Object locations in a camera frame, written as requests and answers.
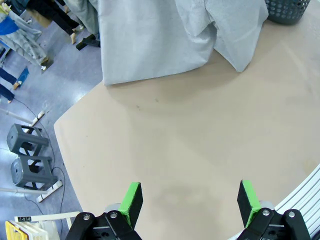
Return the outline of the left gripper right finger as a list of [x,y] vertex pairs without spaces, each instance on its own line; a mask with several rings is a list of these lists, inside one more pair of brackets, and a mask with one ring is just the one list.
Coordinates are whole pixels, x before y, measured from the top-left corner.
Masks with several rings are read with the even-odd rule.
[[237,203],[244,230],[238,240],[310,240],[301,212],[289,209],[283,214],[262,207],[249,180],[239,184]]

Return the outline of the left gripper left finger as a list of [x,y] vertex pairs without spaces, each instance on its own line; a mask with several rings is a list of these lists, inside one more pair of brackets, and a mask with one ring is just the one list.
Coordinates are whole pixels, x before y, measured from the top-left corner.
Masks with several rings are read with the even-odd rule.
[[108,206],[95,216],[79,213],[66,236],[67,240],[140,240],[135,226],[143,205],[140,182],[132,182],[121,203]]

